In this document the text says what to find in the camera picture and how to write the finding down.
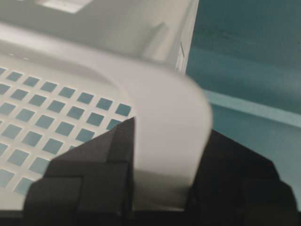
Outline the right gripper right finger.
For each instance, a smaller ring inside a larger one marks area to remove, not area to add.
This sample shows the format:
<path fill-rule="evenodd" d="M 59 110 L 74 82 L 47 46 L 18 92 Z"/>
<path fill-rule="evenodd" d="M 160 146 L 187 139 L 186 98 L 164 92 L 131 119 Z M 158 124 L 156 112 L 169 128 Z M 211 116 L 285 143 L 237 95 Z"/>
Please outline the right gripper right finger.
<path fill-rule="evenodd" d="M 193 226 L 294 226 L 296 199 L 270 159 L 212 130 L 185 212 Z"/>

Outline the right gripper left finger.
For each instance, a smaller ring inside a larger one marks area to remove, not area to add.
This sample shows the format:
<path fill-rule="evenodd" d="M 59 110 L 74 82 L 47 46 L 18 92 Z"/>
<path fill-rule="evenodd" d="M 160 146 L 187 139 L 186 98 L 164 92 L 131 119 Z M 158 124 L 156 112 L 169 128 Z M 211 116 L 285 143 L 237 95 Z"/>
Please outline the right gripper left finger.
<path fill-rule="evenodd" d="M 24 202 L 25 226 L 121 226 L 132 210 L 135 120 L 55 157 Z"/>

